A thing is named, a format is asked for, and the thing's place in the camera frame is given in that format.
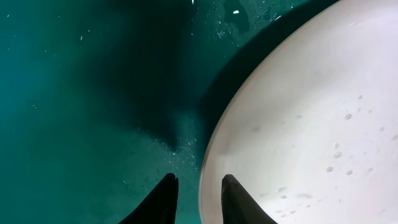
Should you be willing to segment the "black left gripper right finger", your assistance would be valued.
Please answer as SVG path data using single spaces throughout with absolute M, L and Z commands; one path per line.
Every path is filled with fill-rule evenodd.
M 231 174 L 222 179 L 223 224 L 277 224 Z

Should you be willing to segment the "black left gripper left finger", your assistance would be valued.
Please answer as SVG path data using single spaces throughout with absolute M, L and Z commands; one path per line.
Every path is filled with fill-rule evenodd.
M 168 173 L 119 224 L 174 224 L 177 200 L 178 178 Z

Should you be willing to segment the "pink plate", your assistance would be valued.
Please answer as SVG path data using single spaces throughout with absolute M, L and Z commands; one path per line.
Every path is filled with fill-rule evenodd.
M 206 150 L 203 223 L 233 175 L 276 223 L 397 222 L 397 1 L 338 1 L 234 95 Z

